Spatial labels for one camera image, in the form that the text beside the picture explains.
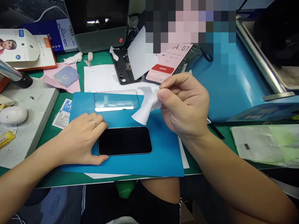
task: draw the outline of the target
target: green object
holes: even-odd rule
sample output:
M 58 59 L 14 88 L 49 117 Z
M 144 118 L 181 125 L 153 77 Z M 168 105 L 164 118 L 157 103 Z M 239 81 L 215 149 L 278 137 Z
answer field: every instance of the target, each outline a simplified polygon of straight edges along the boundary
M 75 55 L 76 52 L 67 53 L 63 55 L 59 55 L 56 57 L 57 62 L 63 62 L 64 58 L 68 58 L 70 56 Z M 87 54 L 83 55 L 83 60 L 87 60 Z M 81 92 L 84 92 L 84 67 L 87 67 L 87 64 L 84 61 L 77 63 L 77 70 L 80 74 L 80 87 Z M 101 65 L 101 64 L 113 64 L 112 58 L 110 53 L 108 52 L 97 52 L 93 54 L 93 61 L 92 65 Z M 43 70 L 36 70 L 31 72 L 26 72 L 31 77 L 40 78 L 43 76 Z M 72 99 L 73 95 L 61 90 L 56 103 L 53 107 L 53 110 L 49 116 L 49 120 L 45 126 L 44 132 L 40 138 L 37 147 L 40 147 L 53 137 L 55 137 L 60 131 L 60 128 L 52 126 L 52 123 L 59 112 L 61 105 L 63 104 L 65 99 Z M 215 126 L 219 129 L 219 131 L 225 136 L 223 142 L 232 149 L 233 152 L 237 153 L 236 147 L 230 133 L 230 127 L 232 126 L 241 126 L 245 125 L 244 123 L 223 123 L 223 124 L 215 124 Z M 193 159 L 191 154 L 187 151 L 184 147 L 186 157 L 189 163 L 190 168 L 185 169 L 185 175 L 193 175 L 193 174 L 202 174 L 201 169 L 199 168 L 196 161 Z M 261 164 L 261 163 L 254 163 L 249 162 L 257 169 L 269 169 L 275 168 L 276 166 Z M 0 175 L 6 173 L 9 169 L 0 167 Z M 149 176 L 140 176 L 140 175 L 129 175 L 129 176 L 120 176 L 120 177 L 113 177 L 113 178 L 104 178 L 104 179 L 92 179 L 91 177 L 83 174 L 83 173 L 72 173 L 72 172 L 63 172 L 61 171 L 60 167 L 55 168 L 50 173 L 48 173 L 37 185 L 38 188 L 46 188 L 46 187 L 56 187 L 56 186 L 67 186 L 67 185 L 80 185 L 80 184 L 92 184 L 92 183 L 105 183 L 105 182 L 112 182 L 118 180 L 132 180 L 132 179 L 140 179 Z
M 128 199 L 131 192 L 136 186 L 135 180 L 118 181 L 115 183 L 118 190 L 118 195 L 123 199 Z

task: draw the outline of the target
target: desk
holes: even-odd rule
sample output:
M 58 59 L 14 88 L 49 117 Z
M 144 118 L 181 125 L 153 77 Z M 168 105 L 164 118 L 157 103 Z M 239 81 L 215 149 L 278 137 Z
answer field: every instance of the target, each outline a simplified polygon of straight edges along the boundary
M 57 62 L 63 62 L 63 58 L 68 58 L 73 56 L 75 53 L 67 53 L 64 55 L 59 55 L 56 57 Z M 83 60 L 87 60 L 87 55 L 83 55 Z M 80 74 L 80 87 L 81 92 L 84 92 L 84 67 L 87 66 L 84 61 L 77 63 L 78 73 Z M 101 64 L 113 64 L 112 58 L 108 52 L 98 52 L 93 54 L 93 65 L 101 65 Z M 31 71 L 27 72 L 28 75 L 36 78 L 40 78 L 43 75 L 43 70 Z M 73 99 L 73 95 L 64 91 L 60 90 L 60 93 L 57 97 L 56 103 L 54 108 L 51 112 L 49 120 L 46 124 L 44 132 L 40 138 L 37 147 L 40 147 L 53 137 L 55 137 L 60 131 L 60 128 L 52 126 L 52 123 L 59 112 L 63 102 L 65 99 Z M 232 126 L 241 126 L 245 125 L 244 123 L 225 123 L 225 124 L 217 124 L 217 128 L 219 131 L 225 136 L 223 142 L 232 149 L 235 153 L 237 153 L 232 135 L 230 133 L 230 127 Z M 186 157 L 189 163 L 190 168 L 185 169 L 185 175 L 195 175 L 195 174 L 202 174 L 201 169 L 197 165 L 196 161 L 190 155 L 190 153 L 185 149 Z M 254 163 L 250 162 L 255 168 L 257 169 L 270 169 L 270 168 L 277 168 L 275 166 L 261 164 L 261 163 Z M 6 173 L 8 169 L 0 167 L 0 175 Z M 92 179 L 91 177 L 83 174 L 83 173 L 71 173 L 71 172 L 62 172 L 60 167 L 57 167 L 53 171 L 51 171 L 48 175 L 46 175 L 40 183 L 37 185 L 38 188 L 43 187 L 55 187 L 55 186 L 70 186 L 70 185 L 80 185 L 80 184 L 92 184 L 92 183 L 104 183 L 104 182 L 113 182 L 119 180 L 132 180 L 132 179 L 141 179 L 147 178 L 148 176 L 139 176 L 139 175 L 130 175 L 130 176 L 121 176 L 121 177 L 114 177 L 114 178 L 104 178 L 104 179 Z

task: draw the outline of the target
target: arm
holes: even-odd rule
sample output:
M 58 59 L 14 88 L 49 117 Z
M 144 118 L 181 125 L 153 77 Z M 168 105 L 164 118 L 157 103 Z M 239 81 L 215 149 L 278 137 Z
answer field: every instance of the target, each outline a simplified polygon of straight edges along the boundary
M 161 84 L 158 98 L 166 124 L 179 135 L 206 179 L 233 209 L 230 214 L 235 222 L 296 222 L 297 209 L 287 195 L 209 131 L 209 95 L 193 76 L 182 73 L 169 77 Z
M 0 224 L 8 222 L 37 183 L 55 167 L 62 164 L 100 165 L 108 159 L 106 155 L 91 154 L 92 146 L 107 127 L 101 115 L 83 114 L 0 177 Z

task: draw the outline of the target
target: pink paper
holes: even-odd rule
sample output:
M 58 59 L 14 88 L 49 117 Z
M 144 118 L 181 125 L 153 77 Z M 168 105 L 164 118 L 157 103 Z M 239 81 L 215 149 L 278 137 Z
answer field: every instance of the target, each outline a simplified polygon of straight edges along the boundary
M 63 69 L 66 66 L 71 66 L 72 68 L 77 70 L 77 65 L 76 64 L 70 64 L 67 65 L 64 62 L 61 63 L 57 63 L 57 68 L 50 68 L 50 69 L 44 69 L 44 75 L 40 78 L 43 82 L 54 86 L 56 88 L 60 88 L 60 89 L 64 89 L 69 93 L 74 93 L 74 92 L 81 92 L 80 90 L 80 83 L 79 83 L 79 79 L 77 81 L 75 81 L 72 85 L 70 85 L 69 87 L 64 87 L 62 85 L 60 85 L 54 78 L 54 75 L 59 72 L 61 69 Z

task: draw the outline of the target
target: digital clock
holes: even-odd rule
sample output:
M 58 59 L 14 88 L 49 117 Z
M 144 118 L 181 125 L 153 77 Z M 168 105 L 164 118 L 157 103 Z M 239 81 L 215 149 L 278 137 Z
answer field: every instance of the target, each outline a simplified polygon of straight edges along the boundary
M 174 46 L 172 49 L 177 49 L 177 50 L 181 50 L 181 51 L 187 51 L 189 48 L 190 48 L 189 46 L 178 45 L 178 46 Z

